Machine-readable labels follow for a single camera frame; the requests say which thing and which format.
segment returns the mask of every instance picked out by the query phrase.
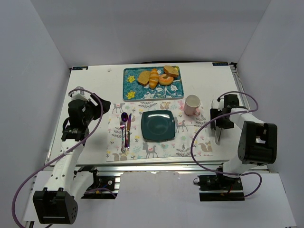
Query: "gray wall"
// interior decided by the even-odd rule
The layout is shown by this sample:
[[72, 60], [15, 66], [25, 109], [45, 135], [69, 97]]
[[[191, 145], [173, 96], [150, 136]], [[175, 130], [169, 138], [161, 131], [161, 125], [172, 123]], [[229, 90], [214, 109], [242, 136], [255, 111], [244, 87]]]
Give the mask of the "gray wall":
[[[29, 0], [1, 2], [0, 30], [0, 223], [10, 228], [15, 190], [44, 163], [69, 71]], [[30, 186], [17, 201], [20, 220]]]
[[270, 0], [31, 0], [69, 67], [237, 62]]
[[277, 160], [294, 218], [304, 227], [304, 2], [272, 0], [238, 63], [257, 116], [278, 126]]

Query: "knife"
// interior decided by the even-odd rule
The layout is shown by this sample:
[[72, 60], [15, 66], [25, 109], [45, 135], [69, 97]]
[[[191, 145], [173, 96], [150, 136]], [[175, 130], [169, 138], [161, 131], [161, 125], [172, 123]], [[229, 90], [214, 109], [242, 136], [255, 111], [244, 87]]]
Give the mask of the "knife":
[[127, 146], [128, 148], [130, 148], [130, 128], [131, 128], [131, 116], [132, 114], [129, 115], [129, 119], [128, 119], [128, 125], [127, 125]]

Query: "mug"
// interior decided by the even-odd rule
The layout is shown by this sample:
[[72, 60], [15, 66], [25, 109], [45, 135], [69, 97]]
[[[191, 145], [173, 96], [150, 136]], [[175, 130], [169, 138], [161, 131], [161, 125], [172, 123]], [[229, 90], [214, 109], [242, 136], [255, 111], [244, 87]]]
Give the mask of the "mug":
[[195, 95], [189, 95], [185, 101], [184, 112], [186, 115], [200, 115], [200, 110], [198, 109], [199, 106], [199, 97]]

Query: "dark green plate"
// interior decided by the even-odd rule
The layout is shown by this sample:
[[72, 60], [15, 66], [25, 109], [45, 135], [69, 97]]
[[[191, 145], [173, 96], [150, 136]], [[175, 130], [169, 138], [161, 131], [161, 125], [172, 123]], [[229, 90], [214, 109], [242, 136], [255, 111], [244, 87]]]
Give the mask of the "dark green plate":
[[156, 110], [142, 114], [142, 136], [146, 141], [167, 141], [175, 137], [175, 121], [171, 111]]

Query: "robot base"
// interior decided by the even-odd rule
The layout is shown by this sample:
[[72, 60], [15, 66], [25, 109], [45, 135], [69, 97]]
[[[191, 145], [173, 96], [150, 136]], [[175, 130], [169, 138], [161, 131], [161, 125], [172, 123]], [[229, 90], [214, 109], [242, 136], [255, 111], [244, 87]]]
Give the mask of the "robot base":
[[201, 175], [199, 200], [204, 201], [244, 201], [241, 178], [229, 178], [221, 174]]

